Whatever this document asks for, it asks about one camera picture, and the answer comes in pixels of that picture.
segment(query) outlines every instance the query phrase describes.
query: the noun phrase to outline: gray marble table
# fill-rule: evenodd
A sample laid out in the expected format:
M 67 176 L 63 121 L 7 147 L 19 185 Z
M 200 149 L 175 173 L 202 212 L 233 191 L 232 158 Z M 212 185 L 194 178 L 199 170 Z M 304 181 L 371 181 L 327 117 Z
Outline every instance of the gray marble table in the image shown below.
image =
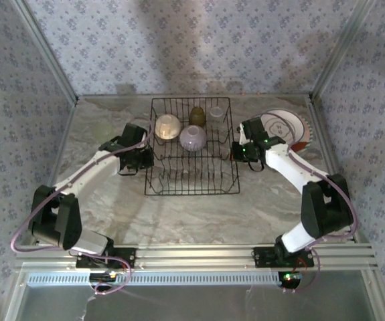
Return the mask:
M 62 156 L 58 180 L 78 170 L 97 150 L 92 129 L 110 123 L 117 134 L 135 116 L 149 118 L 150 96 L 80 99 Z M 265 110 L 282 108 L 310 121 L 302 98 L 231 97 L 234 126 Z M 318 138 L 301 156 L 326 170 Z M 111 177 L 81 204 L 87 228 L 115 244 L 271 243 L 299 221 L 301 196 L 279 173 L 252 172 L 239 164 L 241 193 L 210 196 L 146 196 L 145 174 Z

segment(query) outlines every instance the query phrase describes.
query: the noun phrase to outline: mounting bracket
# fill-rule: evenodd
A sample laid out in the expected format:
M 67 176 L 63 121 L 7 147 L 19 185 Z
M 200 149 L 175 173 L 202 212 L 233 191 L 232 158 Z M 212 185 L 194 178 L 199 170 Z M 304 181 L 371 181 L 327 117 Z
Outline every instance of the mounting bracket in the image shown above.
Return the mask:
M 134 268 L 136 260 L 136 248 L 135 247 L 114 247 L 111 249 L 109 256 L 119 257 L 128 262 L 131 268 Z M 108 268 L 108 269 L 123 269 L 124 266 L 121 262 L 112 259 L 94 259 L 89 256 L 78 256 L 76 259 L 76 269 L 92 269 L 92 268 Z
M 298 259 L 301 259 L 308 268 L 314 266 L 313 254 L 304 249 L 298 251 L 291 257 L 286 257 L 283 261 L 278 259 L 273 246 L 253 247 L 252 256 L 256 268 L 297 268 Z

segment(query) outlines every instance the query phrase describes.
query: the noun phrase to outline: patterned wallpaper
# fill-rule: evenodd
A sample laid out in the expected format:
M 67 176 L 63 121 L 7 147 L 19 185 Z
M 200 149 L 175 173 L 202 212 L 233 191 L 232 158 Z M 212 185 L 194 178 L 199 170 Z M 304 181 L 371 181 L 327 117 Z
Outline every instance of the patterned wallpaper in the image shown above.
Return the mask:
M 78 95 L 310 91 L 356 3 L 28 2 Z
M 0 0 L 0 309 L 11 235 L 47 183 L 70 107 L 9 0 Z
M 333 147 L 385 279 L 385 0 L 323 95 Z

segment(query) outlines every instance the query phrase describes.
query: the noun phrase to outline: white bowl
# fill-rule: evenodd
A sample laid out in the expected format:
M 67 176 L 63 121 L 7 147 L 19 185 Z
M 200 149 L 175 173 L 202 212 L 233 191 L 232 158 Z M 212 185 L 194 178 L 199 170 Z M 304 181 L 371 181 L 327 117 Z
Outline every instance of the white bowl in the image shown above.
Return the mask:
M 179 135 L 180 130 L 180 121 L 174 115 L 162 115 L 155 123 L 155 134 L 161 139 L 173 139 Z
M 179 139 L 184 149 L 196 152 L 206 145 L 207 135 L 203 128 L 191 125 L 181 131 Z

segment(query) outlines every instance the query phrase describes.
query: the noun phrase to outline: glass panel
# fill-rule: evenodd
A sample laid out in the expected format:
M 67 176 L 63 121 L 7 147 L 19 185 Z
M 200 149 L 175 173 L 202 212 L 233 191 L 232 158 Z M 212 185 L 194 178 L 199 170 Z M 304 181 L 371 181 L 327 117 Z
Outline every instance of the glass panel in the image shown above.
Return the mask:
M 21 321 L 375 320 L 360 272 L 322 272 L 304 292 L 276 286 L 129 286 L 94 298 L 89 286 L 28 288 Z

